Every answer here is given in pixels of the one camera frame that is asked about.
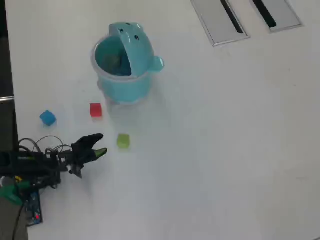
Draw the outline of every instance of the cup handle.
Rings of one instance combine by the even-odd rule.
[[[153,63],[149,69],[149,72],[160,72],[162,69],[164,69],[164,67],[164,60],[159,56],[155,56],[153,57]]]

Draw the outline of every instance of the cup ear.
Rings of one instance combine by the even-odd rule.
[[[139,23],[133,22],[133,23],[131,23],[131,25],[136,26],[137,28],[141,29],[142,31],[144,30],[144,28]]]
[[[164,60],[159,56],[153,57],[153,63],[149,69],[150,72],[160,72],[165,67]]]

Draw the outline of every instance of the tabletop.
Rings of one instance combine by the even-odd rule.
[[[303,27],[272,34],[249,1],[230,2],[250,38],[212,47],[190,0],[6,1],[19,138],[102,133],[108,148],[41,194],[30,240],[320,236],[320,2],[291,0]],[[106,102],[90,62],[119,21],[140,23],[165,61],[133,106]]]

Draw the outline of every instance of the blue cup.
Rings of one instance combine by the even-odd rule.
[[[109,26],[91,55],[98,85],[108,99],[118,104],[134,104],[150,91],[152,73],[164,68],[154,56],[152,45],[137,23],[118,22]]]

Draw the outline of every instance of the red cube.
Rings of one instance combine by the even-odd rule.
[[[102,107],[100,103],[90,103],[90,115],[92,118],[102,117]]]

